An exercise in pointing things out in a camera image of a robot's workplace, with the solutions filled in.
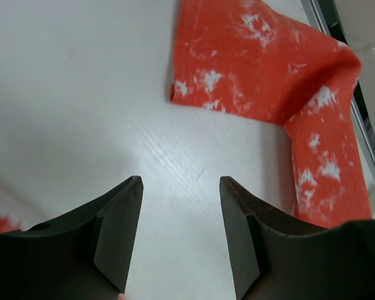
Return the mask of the red white patterned trousers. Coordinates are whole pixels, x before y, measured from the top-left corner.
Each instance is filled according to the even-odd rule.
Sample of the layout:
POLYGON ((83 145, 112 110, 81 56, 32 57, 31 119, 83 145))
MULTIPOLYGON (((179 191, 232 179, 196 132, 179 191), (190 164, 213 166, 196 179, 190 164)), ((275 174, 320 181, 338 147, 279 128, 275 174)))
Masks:
POLYGON ((230 175, 331 228, 372 216, 343 43, 263 1, 0 1, 0 181, 55 216, 139 175, 149 216, 230 175))

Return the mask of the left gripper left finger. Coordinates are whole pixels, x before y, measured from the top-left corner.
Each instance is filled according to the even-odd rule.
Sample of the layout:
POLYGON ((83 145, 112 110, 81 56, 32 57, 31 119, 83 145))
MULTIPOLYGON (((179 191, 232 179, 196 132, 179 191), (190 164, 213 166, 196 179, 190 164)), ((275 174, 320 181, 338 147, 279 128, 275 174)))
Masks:
POLYGON ((126 290, 143 182, 132 176, 27 231, 0 233, 0 299, 117 299, 126 290))

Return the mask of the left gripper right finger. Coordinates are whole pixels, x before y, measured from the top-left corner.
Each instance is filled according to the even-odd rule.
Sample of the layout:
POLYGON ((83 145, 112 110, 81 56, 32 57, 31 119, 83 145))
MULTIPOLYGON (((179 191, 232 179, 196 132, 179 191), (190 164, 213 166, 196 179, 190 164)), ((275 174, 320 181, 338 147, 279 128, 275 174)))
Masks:
POLYGON ((375 299, 375 220, 326 229, 219 182, 238 299, 375 299))

